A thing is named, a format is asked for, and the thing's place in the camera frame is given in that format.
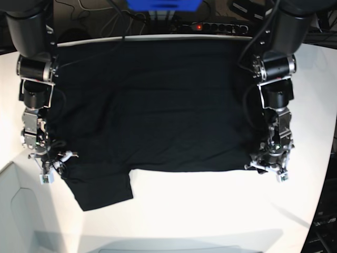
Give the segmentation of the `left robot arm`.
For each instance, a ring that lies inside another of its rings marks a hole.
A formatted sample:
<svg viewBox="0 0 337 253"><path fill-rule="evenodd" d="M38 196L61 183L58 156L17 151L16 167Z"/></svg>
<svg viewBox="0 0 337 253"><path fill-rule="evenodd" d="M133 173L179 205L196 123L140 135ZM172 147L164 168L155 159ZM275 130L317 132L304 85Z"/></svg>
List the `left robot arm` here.
<svg viewBox="0 0 337 253"><path fill-rule="evenodd" d="M252 57L268 135L251 166L284 171L293 148L288 104L293 100L291 76L297 71L295 52L304 41L315 12L326 1L266 1L265 25Z"/></svg>

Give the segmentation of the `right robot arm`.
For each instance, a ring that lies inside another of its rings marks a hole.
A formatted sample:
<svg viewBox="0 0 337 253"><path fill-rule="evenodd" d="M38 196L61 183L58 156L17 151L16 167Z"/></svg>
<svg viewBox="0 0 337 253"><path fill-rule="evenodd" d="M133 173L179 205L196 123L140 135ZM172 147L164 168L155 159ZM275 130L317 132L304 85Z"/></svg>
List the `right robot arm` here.
<svg viewBox="0 0 337 253"><path fill-rule="evenodd" d="M24 102L23 143L35 156L48 155L47 113L58 69L53 28L53 1L1 1L14 47L19 52L16 73L21 78L19 100Z"/></svg>

